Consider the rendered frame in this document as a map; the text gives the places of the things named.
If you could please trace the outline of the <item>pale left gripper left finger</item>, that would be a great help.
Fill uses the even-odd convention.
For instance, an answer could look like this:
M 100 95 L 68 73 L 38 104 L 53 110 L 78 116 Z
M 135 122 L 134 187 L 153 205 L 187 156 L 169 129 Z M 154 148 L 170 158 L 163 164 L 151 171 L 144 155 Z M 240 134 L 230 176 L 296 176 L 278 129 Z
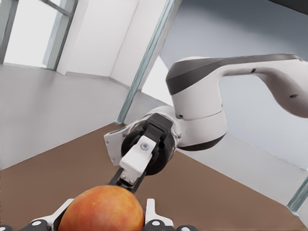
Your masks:
M 61 219 L 74 199 L 66 200 L 53 214 L 29 222 L 23 231 L 58 231 Z

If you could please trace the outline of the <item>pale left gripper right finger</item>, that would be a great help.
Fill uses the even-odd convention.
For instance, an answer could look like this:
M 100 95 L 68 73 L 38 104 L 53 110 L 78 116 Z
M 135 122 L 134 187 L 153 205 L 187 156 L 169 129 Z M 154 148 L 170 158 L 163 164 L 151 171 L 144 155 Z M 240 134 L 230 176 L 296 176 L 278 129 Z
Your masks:
M 174 231 L 171 219 L 156 214 L 154 199 L 147 199 L 143 231 Z

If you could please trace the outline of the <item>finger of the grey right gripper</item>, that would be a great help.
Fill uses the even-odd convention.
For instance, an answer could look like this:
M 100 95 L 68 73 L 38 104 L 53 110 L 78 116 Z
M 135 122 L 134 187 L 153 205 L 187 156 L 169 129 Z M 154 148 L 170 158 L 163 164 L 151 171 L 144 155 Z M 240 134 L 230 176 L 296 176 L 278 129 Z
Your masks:
M 145 176 L 146 176 L 146 171 L 144 171 L 144 172 L 142 173 L 142 175 L 141 175 L 139 178 L 137 178 L 136 182 L 134 183 L 133 187 L 131 188 L 131 192 L 132 192 L 133 194 L 136 193 L 136 191 L 137 191 L 138 188 L 140 187 L 140 185 L 141 185 L 141 183 L 142 183 L 142 181 L 143 181 L 143 179 L 144 179 Z
M 115 185 L 115 186 L 121 186 L 122 183 L 120 181 L 120 176 L 123 172 L 123 168 L 120 167 L 117 172 L 115 173 L 115 175 L 111 178 L 110 182 L 108 183 L 109 185 Z

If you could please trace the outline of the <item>red-orange apple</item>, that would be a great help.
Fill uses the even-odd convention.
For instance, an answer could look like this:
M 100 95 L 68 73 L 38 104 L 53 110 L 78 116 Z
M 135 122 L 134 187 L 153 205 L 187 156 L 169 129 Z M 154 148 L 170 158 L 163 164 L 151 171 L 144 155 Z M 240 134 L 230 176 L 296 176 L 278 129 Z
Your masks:
M 58 231 L 141 231 L 144 211 L 136 196 L 113 185 L 91 188 L 67 207 Z

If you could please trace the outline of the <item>white wrist mounting plate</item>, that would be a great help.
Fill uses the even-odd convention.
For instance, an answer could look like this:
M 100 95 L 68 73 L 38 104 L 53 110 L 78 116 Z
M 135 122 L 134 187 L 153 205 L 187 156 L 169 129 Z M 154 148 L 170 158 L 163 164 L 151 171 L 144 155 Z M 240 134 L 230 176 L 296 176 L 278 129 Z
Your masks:
M 132 125 L 127 125 L 104 135 L 107 152 L 114 166 L 120 166 L 120 161 L 122 159 L 122 143 L 125 137 L 129 134 L 131 127 Z

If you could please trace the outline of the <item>silver frame post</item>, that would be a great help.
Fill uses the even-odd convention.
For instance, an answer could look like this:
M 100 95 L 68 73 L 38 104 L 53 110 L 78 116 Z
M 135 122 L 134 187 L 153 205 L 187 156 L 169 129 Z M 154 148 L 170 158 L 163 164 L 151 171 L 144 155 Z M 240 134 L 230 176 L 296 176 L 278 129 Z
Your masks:
M 295 194 L 292 196 L 286 207 L 291 212 L 291 214 L 293 214 L 295 217 L 299 217 L 297 212 L 307 198 L 308 198 L 308 175 L 302 182 L 300 187 L 297 189 Z
M 141 63 L 138 67 L 138 70 L 136 72 L 136 75 L 134 77 L 134 80 L 129 88 L 128 94 L 124 100 L 124 103 L 122 105 L 122 108 L 119 112 L 119 115 L 116 119 L 117 124 L 123 124 L 125 121 L 125 118 L 128 114 L 128 111 L 131 107 L 131 104 L 134 100 L 134 97 L 138 91 L 138 88 L 141 84 L 141 81 L 143 77 L 145 76 L 145 72 L 147 67 L 149 66 L 150 60 L 154 54 L 154 51 L 158 45 L 158 42 L 163 34 L 163 30 L 166 27 L 168 18 L 171 14 L 172 9 L 174 8 L 174 5 L 176 3 L 176 0 L 167 0 L 164 8 L 162 10 L 162 13 L 158 19 L 158 22 L 156 24 L 156 27 L 154 29 L 154 32 L 151 36 L 151 39 L 149 41 L 149 44 L 146 48 L 146 51 L 144 53 L 144 56 L 141 60 Z

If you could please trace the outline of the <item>grey window frame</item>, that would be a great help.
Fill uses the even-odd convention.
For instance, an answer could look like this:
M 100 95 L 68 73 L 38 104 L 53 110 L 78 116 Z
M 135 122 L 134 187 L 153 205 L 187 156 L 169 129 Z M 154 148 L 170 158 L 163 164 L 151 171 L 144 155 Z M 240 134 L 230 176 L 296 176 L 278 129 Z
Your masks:
M 19 0 L 0 0 L 0 65 L 4 63 Z
M 41 0 L 57 11 L 43 58 L 47 69 L 55 71 L 63 52 L 78 0 Z

